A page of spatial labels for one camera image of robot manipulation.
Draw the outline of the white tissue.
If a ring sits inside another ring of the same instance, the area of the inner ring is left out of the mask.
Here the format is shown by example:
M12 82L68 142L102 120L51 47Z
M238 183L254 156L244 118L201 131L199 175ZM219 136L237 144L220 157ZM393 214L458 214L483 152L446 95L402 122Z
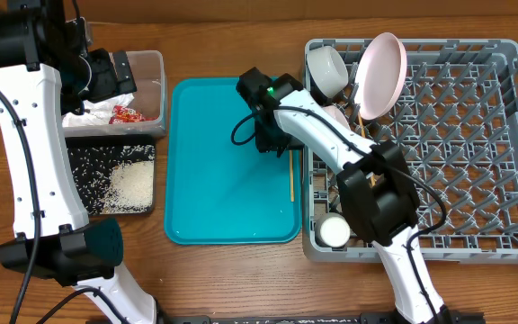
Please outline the white tissue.
M116 106L127 107L134 100L133 94L121 94L113 98L92 103L84 101L84 113L67 113L62 117L63 127L83 127L107 125L114 115Z

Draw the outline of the red snack wrapper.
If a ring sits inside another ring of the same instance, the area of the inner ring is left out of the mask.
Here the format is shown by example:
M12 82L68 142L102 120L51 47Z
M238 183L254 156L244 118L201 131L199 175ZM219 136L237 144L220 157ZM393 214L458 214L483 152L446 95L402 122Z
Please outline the red snack wrapper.
M120 123L134 123L145 122L147 118L141 113L132 108L115 105L112 109L112 117L109 120L110 124Z

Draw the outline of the pink shallow bowl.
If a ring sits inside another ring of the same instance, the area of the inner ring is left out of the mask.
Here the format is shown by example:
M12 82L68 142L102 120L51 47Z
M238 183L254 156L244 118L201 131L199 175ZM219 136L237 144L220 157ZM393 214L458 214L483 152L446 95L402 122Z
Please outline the pink shallow bowl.
M323 107L323 110L330 116L331 119L333 119L333 121L330 121L329 123L334 128L341 126L348 131L351 129L345 115L340 111L338 107L334 105L328 105Z

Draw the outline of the white bowl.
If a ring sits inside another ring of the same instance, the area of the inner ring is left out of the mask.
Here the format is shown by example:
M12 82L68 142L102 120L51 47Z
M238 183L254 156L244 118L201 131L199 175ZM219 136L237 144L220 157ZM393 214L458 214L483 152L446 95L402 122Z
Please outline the white bowl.
M347 86L349 74L335 48L324 46L310 50L306 59L309 73L325 97L333 98Z

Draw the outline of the rice pile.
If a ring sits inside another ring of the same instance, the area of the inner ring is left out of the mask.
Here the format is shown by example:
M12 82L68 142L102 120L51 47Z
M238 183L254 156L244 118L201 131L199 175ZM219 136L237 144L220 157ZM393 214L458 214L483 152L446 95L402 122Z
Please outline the rice pile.
M113 169L104 196L103 214L147 212L154 196L153 161L124 163Z

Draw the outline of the white paper cup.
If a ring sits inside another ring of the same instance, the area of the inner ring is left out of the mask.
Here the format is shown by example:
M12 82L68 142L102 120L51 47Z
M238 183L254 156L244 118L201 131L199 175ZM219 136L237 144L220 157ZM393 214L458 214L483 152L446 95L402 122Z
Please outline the white paper cup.
M324 246L340 248L351 238L351 228L342 215L329 212L316 221L315 235Z

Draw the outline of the large white plate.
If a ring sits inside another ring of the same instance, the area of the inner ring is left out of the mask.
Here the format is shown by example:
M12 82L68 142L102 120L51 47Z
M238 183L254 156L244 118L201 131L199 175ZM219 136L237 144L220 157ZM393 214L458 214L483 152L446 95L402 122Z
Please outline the large white plate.
M406 49L393 33L375 37L363 52L356 75L353 99L359 113L370 121L387 113L402 93L406 79Z

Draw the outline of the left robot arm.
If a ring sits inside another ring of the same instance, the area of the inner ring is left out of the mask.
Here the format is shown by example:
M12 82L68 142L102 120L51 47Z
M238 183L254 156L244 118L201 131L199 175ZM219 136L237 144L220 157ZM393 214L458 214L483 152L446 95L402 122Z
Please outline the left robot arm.
M10 0L0 12L0 130L14 198L0 263L25 283L71 287L113 323L161 323L157 299L124 264L118 222L90 221L69 165L62 116L137 88L127 55L89 50L86 31L59 1Z

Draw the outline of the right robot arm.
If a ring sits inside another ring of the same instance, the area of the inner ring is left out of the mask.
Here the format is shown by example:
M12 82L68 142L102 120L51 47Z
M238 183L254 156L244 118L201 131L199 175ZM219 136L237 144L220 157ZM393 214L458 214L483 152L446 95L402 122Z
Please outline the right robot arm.
M398 321L451 321L419 247L420 236L428 231L418 225L417 191L434 191L411 176L399 146L346 129L289 74L273 79L253 67L239 77L236 90L251 110L255 130L250 139L260 152L282 154L302 143L331 168L350 230L380 255Z

